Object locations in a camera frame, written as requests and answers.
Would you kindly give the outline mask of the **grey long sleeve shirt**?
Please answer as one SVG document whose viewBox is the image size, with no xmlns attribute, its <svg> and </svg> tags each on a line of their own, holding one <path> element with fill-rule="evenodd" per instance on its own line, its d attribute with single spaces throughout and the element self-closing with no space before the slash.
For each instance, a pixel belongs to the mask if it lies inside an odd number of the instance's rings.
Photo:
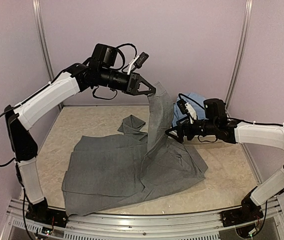
<svg viewBox="0 0 284 240">
<path fill-rule="evenodd" d="M 66 214 L 85 216 L 184 191 L 205 178 L 197 150 L 168 137 L 173 102 L 157 82 L 148 96 L 149 121 L 123 119 L 118 134 L 83 136 L 74 147 L 62 182 Z"/>
</svg>

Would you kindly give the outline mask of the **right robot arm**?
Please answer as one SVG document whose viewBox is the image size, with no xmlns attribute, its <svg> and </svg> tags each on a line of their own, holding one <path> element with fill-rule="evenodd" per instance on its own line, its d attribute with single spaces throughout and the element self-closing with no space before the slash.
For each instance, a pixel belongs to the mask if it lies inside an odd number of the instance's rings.
<svg viewBox="0 0 284 240">
<path fill-rule="evenodd" d="M 197 119 L 196 111 L 183 98 L 177 101 L 184 118 L 176 122 L 176 126 L 166 130 L 166 135 L 177 142 L 194 137 L 215 136 L 230 144 L 254 144 L 273 147 L 284 151 L 284 123 L 259 123 L 228 117 L 225 103 L 218 98 L 206 99 L 202 109 L 204 119 Z M 284 191 L 284 165 L 264 183 L 252 190 L 242 200 L 237 217 L 248 222 L 256 215 L 257 209 L 268 199 Z"/>
</svg>

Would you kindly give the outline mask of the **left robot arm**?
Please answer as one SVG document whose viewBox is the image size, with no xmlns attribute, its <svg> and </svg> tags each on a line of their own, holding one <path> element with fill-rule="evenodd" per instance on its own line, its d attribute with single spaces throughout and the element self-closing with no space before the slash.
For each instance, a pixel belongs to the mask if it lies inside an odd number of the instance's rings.
<svg viewBox="0 0 284 240">
<path fill-rule="evenodd" d="M 15 106 L 8 105 L 5 122 L 19 181 L 29 200 L 28 212 L 45 223 L 52 217 L 43 195 L 36 168 L 38 146 L 29 130 L 51 109 L 64 100 L 90 88 L 107 87 L 127 95 L 154 94 L 156 89 L 140 74 L 135 73 L 149 58 L 145 52 L 135 53 L 126 63 L 121 46 L 98 43 L 92 55 L 83 63 L 74 63 L 63 69 L 52 81 Z"/>
</svg>

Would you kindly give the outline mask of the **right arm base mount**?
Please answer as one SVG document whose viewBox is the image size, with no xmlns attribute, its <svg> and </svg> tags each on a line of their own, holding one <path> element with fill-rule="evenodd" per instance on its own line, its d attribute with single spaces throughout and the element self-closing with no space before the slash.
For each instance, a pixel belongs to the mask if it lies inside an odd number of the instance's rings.
<svg viewBox="0 0 284 240">
<path fill-rule="evenodd" d="M 223 227 L 236 226 L 264 217 L 263 211 L 257 209 L 254 211 L 246 211 L 242 207 L 225 210 L 220 213 Z"/>
</svg>

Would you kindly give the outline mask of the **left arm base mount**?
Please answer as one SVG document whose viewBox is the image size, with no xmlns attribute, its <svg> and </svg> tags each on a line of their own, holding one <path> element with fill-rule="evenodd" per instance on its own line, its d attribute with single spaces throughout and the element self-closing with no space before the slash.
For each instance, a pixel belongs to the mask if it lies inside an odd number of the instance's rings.
<svg viewBox="0 0 284 240">
<path fill-rule="evenodd" d="M 47 208 L 43 211 L 29 208 L 25 217 L 37 223 L 60 228 L 66 228 L 68 221 L 68 216 L 65 211 L 52 208 Z"/>
</svg>

